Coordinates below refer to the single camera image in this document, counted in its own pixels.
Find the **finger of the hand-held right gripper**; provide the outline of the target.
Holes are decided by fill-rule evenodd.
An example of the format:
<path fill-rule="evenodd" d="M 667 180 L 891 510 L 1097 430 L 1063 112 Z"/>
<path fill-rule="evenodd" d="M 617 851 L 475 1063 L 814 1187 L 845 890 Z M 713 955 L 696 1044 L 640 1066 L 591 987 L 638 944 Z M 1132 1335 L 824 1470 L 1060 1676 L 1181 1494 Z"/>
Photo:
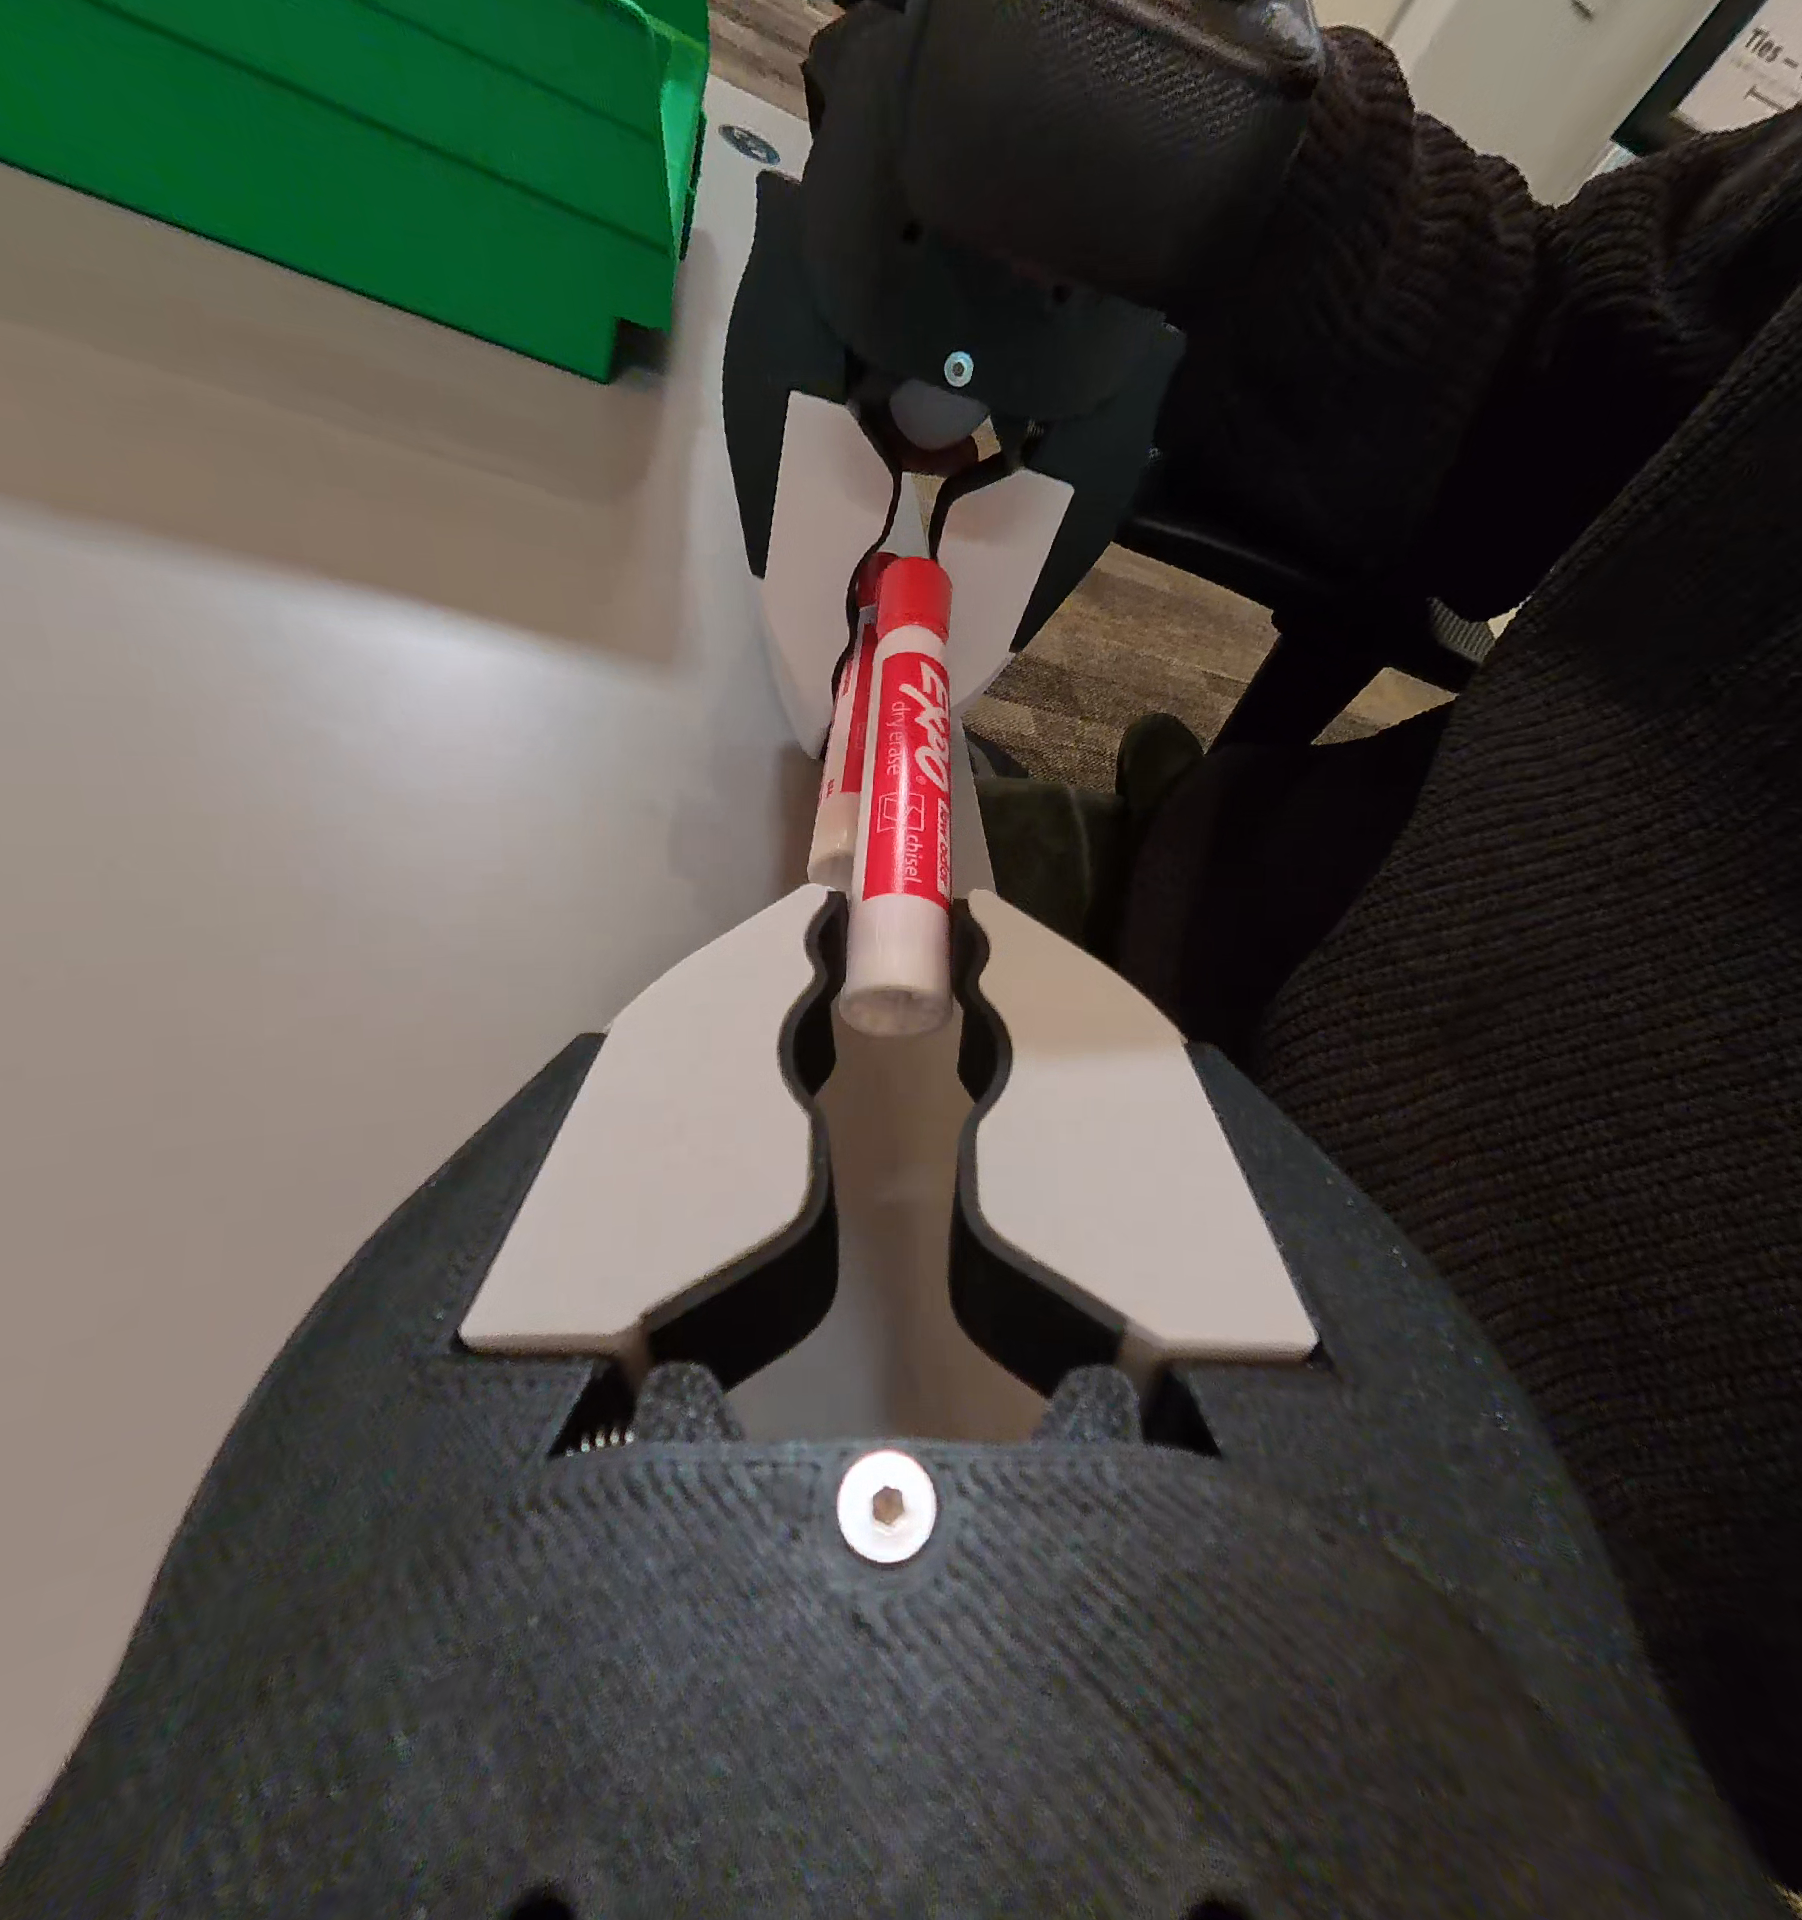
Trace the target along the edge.
<path fill-rule="evenodd" d="M 795 741 L 813 757 L 831 724 L 834 676 L 854 614 L 848 592 L 891 528 L 900 473 L 850 407 L 788 399 L 760 612 L 770 680 Z"/>
<path fill-rule="evenodd" d="M 1005 670 L 1075 486 L 1017 469 L 954 500 L 936 557 L 952 583 L 947 676 L 964 717 Z"/>

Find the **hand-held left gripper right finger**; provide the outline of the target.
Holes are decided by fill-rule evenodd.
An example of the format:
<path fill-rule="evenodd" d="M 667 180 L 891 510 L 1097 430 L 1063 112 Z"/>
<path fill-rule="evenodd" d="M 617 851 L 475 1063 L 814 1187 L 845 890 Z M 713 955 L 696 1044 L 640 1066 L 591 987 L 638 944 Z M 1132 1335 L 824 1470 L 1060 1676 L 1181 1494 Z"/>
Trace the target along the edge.
<path fill-rule="evenodd" d="M 1317 1328 L 1174 1020 L 998 893 L 963 907 L 963 1332 L 1045 1395 L 1092 1364 L 1149 1395 L 1182 1364 L 1310 1360 Z"/>

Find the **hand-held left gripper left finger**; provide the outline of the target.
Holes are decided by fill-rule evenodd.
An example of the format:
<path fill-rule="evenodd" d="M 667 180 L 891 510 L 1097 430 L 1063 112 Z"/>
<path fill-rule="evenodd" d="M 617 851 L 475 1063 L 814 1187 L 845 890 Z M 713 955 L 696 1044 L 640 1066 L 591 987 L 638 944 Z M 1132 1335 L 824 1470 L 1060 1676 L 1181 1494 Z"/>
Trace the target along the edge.
<path fill-rule="evenodd" d="M 690 1360 L 736 1386 L 816 1329 L 840 961 L 841 898 L 798 884 L 626 1003 L 464 1314 L 468 1350 L 633 1381 Z"/>

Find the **green storage bin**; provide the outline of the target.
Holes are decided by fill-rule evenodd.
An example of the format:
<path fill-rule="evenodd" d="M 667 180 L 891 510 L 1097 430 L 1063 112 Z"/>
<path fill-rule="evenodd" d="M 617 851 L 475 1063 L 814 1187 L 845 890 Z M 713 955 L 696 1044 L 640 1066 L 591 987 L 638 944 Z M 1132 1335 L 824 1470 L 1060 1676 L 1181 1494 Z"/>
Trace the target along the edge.
<path fill-rule="evenodd" d="M 609 381 L 708 64 L 700 1 L 0 1 L 0 162 Z"/>

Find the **person's right forearm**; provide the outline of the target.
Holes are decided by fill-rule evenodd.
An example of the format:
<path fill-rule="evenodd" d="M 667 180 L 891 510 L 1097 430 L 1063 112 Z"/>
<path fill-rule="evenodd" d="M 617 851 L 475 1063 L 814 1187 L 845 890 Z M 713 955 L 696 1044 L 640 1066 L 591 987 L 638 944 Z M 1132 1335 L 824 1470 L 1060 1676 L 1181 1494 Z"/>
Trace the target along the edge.
<path fill-rule="evenodd" d="M 1355 582 L 1431 536 L 1532 316 L 1545 209 L 1418 112 L 1380 39 L 1329 28 L 1324 52 L 1263 216 L 1171 302 L 1185 353 L 1155 445 L 1203 524 Z"/>

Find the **grey desk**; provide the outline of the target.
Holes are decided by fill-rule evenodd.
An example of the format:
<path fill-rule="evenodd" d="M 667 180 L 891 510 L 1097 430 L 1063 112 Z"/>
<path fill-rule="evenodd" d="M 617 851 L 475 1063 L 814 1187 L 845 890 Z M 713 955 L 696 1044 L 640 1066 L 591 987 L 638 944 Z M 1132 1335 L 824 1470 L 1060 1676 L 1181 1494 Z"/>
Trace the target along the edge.
<path fill-rule="evenodd" d="M 561 1044 L 788 889 L 731 83 L 591 381 L 0 163 L 0 1855 L 217 1443 Z"/>

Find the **black office chair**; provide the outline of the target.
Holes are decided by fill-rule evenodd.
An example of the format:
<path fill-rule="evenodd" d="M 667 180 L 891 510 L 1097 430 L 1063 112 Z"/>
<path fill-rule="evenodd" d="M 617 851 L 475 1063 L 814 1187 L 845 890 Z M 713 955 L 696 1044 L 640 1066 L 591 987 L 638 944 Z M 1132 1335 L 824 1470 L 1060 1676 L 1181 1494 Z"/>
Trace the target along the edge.
<path fill-rule="evenodd" d="M 1134 509 L 1116 540 L 1270 610 L 1273 647 L 1228 712 L 1223 745 L 1314 743 L 1388 668 L 1457 694 L 1498 637 L 1492 620 L 1439 599 L 1329 582 L 1160 504 Z"/>

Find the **black and white tag sign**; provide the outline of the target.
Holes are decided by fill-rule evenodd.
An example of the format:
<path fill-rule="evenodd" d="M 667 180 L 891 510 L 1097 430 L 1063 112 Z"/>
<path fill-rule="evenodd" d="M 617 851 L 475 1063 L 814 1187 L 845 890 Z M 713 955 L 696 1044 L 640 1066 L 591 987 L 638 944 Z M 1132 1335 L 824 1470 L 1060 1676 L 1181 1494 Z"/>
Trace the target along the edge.
<path fill-rule="evenodd" d="M 1802 104 L 1802 1 L 1721 1 L 1612 132 L 1631 156 Z"/>

